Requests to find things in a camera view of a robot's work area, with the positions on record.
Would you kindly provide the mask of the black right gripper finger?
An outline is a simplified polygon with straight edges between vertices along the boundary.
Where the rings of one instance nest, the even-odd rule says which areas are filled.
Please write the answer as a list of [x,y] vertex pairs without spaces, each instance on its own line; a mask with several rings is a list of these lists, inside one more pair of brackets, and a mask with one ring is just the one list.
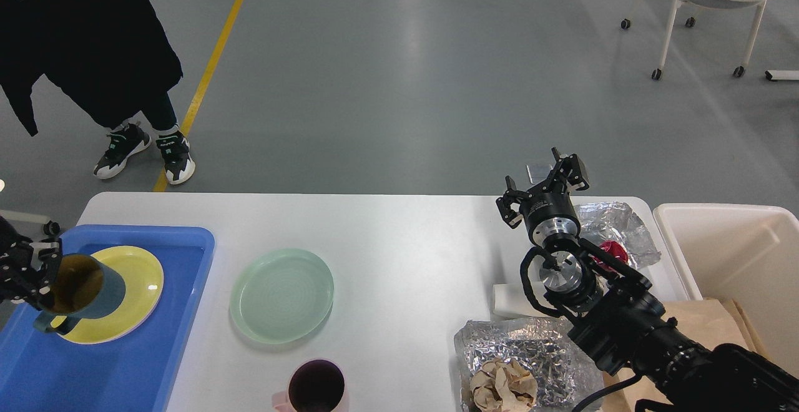
[[587,167],[577,154],[561,154],[551,148],[556,164],[544,180],[544,193],[548,195],[571,195],[574,191],[590,189]]
[[516,182],[511,176],[505,176],[505,190],[496,199],[496,205],[502,221],[511,229],[516,229],[522,224],[523,215],[518,210],[514,210],[513,205],[522,205],[531,199],[531,193],[527,190],[517,189]]

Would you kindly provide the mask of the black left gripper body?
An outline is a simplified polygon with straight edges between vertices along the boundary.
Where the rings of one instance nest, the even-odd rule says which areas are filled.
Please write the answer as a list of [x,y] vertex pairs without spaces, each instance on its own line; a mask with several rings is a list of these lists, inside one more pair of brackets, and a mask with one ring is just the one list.
[[32,295],[31,239],[1,218],[2,301],[28,302]]

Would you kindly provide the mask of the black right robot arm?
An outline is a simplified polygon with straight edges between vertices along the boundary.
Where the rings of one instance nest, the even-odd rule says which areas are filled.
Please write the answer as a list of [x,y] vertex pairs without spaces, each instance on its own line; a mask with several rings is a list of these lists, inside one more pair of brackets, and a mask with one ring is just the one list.
[[552,148],[554,165],[526,190],[506,176],[496,200],[512,229],[524,224],[531,247],[520,264],[522,292],[537,312],[571,323],[568,338],[609,375],[633,377],[591,394],[596,400],[648,378],[667,398],[637,400],[636,411],[796,411],[797,379],[733,343],[709,350],[663,319],[662,302],[641,272],[581,236],[571,192],[590,182],[577,154]]

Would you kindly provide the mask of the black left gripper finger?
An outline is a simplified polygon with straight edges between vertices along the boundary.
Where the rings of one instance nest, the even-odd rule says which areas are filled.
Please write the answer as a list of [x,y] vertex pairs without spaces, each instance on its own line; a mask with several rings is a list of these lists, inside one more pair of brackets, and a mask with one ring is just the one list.
[[37,310],[54,304],[52,287],[56,284],[62,261],[62,241],[43,240],[22,243],[22,277],[26,301]]

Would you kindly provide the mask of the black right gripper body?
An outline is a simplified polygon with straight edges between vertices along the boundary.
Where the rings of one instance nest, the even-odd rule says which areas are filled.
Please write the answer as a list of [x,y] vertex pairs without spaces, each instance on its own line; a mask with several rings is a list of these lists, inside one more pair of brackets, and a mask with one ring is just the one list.
[[569,193],[543,192],[522,201],[522,216],[527,235],[536,246],[544,246],[550,237],[579,237],[581,225]]

